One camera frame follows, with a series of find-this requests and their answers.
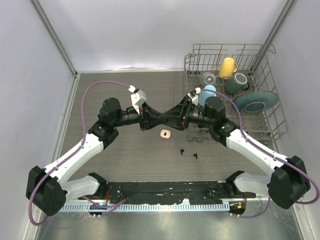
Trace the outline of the cream earbud charging case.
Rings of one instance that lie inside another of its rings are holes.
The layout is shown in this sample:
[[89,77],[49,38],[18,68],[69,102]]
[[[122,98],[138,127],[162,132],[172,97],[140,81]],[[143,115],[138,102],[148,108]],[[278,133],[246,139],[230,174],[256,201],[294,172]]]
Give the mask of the cream earbud charging case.
[[163,139],[169,139],[171,137],[171,132],[169,130],[163,129],[160,132],[160,137]]

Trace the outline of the clear glass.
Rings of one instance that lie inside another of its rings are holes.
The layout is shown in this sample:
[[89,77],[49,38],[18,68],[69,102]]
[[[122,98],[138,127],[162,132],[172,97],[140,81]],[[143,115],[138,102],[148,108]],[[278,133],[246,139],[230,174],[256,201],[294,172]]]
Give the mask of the clear glass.
[[200,83],[202,86],[214,85],[216,81],[217,81],[217,78],[215,74],[212,72],[204,72],[200,78]]

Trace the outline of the light blue mug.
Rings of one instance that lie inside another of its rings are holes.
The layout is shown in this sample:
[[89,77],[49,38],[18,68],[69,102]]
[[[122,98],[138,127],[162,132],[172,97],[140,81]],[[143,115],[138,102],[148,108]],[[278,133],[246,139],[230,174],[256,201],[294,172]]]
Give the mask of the light blue mug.
[[206,90],[201,91],[201,93],[198,96],[198,104],[202,107],[205,106],[207,98],[217,96],[216,93],[212,92],[212,91],[216,91],[216,88],[213,85],[206,85],[204,88],[209,91],[206,91]]

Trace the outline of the yellow mug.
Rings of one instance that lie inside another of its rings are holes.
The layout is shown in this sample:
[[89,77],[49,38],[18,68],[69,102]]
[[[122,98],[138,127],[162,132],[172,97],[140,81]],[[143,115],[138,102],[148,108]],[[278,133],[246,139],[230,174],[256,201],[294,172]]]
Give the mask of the yellow mug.
[[238,64],[233,58],[226,57],[220,66],[218,76],[225,80],[230,79],[238,68]]

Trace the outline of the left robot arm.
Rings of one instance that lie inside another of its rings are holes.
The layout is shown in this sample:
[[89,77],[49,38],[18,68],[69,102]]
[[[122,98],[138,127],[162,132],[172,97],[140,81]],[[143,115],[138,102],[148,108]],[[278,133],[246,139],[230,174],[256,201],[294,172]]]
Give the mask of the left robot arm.
[[69,201],[87,196],[102,199],[107,193],[107,181],[102,176],[92,172],[70,180],[71,176],[118,137],[118,127],[139,124],[142,130],[149,130],[167,122],[167,117],[146,102],[123,110],[117,98],[106,99],[98,120],[84,132],[79,143],[46,167],[30,170],[26,188],[29,203],[51,217]]

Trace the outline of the aluminium frame rail left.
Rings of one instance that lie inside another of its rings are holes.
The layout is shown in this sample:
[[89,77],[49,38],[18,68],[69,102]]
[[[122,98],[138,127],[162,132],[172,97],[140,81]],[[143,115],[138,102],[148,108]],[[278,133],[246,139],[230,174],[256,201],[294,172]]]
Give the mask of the aluminium frame rail left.
[[81,76],[80,73],[77,73],[74,76],[73,80],[71,81],[70,88],[67,92],[66,100],[63,105],[63,111],[61,113],[60,122],[58,125],[57,138],[56,138],[55,146],[53,148],[52,157],[48,162],[49,164],[55,162],[61,155],[70,115],[72,112],[73,103],[74,103],[75,96],[77,93],[77,88],[79,85],[80,76]]

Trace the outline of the dark grey-green mug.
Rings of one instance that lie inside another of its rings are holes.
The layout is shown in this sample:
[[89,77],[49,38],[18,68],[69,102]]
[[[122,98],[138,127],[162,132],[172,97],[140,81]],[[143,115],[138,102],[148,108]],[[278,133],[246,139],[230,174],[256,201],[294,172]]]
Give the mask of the dark grey-green mug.
[[224,83],[224,88],[228,93],[236,95],[242,91],[247,83],[248,79],[244,74],[236,73]]

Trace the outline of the blue ceramic plate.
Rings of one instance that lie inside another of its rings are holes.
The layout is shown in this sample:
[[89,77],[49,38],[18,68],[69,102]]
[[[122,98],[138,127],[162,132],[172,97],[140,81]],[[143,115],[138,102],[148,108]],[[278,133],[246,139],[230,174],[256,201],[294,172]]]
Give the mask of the blue ceramic plate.
[[249,92],[233,100],[238,110],[247,113],[259,113],[274,107],[279,101],[276,93],[271,91]]

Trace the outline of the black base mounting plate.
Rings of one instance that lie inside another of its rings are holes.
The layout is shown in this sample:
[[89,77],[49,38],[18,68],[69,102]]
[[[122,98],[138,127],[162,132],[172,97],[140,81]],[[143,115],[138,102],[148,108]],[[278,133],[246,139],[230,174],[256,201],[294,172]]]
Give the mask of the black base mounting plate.
[[87,196],[91,200],[109,200],[117,204],[126,200],[131,205],[173,205],[184,199],[192,205],[216,204],[223,199],[253,199],[256,194],[240,192],[231,184],[218,181],[140,181],[108,182],[100,196]]

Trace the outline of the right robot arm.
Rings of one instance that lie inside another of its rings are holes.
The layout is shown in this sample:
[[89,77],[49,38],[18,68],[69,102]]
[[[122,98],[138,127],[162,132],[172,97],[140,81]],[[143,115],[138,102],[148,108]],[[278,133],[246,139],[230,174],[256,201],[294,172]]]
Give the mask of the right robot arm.
[[252,175],[238,171],[226,184],[226,193],[233,198],[243,192],[269,197],[279,207],[289,209],[307,193],[310,180],[302,159],[288,158],[264,146],[226,117],[226,108],[219,97],[206,99],[203,110],[194,108],[186,96],[174,108],[162,113],[163,124],[176,129],[185,129],[190,123],[208,127],[209,134],[216,141],[228,147],[257,165],[265,174]]

